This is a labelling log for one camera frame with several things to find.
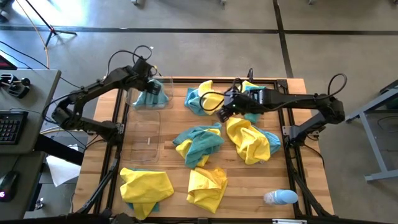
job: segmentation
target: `wooden table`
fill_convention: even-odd
[[[306,93],[304,80],[287,79],[287,83],[290,93]],[[225,91],[230,86],[231,84],[213,84],[213,88],[220,91]],[[227,173],[228,186],[217,212],[212,214],[186,201],[190,169],[184,166],[184,160],[175,151],[172,140],[182,131],[193,126],[211,125],[218,122],[215,114],[213,116],[197,116],[184,106],[183,102],[187,94],[187,88],[197,87],[197,83],[174,83],[174,96],[164,110],[146,111],[144,113],[131,110],[132,112],[129,114],[132,116],[129,116],[130,119],[127,121],[119,170],[127,167],[166,171],[175,191],[171,197],[161,201],[160,211],[152,212],[150,216],[293,218],[293,206],[269,206],[264,204],[262,199],[263,195],[271,190],[289,189],[284,150],[281,148],[264,164],[258,163],[247,166],[236,153],[235,145],[227,137],[225,124],[223,124],[223,129],[221,130],[225,143],[219,152],[210,156],[205,166],[206,169],[220,166]],[[116,90],[110,91],[99,98],[94,116],[95,120],[111,120],[116,93]],[[302,124],[311,117],[309,110],[293,111],[296,124]],[[280,139],[282,137],[277,112],[262,115],[256,126],[278,135]],[[315,141],[308,139],[306,144],[319,150],[318,143]],[[73,198],[75,210],[79,209],[88,200],[98,185],[105,147],[105,143],[98,143],[85,152]],[[301,153],[308,188],[323,205],[324,209],[333,213],[322,160],[306,147],[301,148]],[[143,159],[153,159],[153,161],[138,162]],[[122,184],[122,180],[118,176],[112,208],[113,214],[125,212],[130,216],[134,216],[134,211],[121,199],[119,187]],[[105,207],[107,196],[108,187],[104,191],[101,210]],[[300,208],[304,211],[302,197],[299,198],[299,203]]]

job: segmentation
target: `blue bottle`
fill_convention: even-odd
[[[269,205],[286,205],[298,199],[299,196],[292,190],[274,190],[264,195],[264,201]]]

